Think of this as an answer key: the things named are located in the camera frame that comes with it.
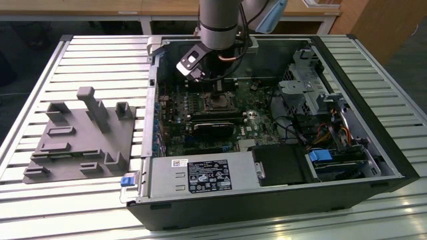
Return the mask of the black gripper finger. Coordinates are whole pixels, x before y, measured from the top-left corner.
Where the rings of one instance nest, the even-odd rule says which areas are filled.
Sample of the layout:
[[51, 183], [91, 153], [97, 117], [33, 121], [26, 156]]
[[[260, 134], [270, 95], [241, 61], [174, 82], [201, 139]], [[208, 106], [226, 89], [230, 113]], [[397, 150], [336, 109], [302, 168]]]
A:
[[220, 79], [213, 83], [213, 99], [218, 100], [224, 93], [224, 80]]

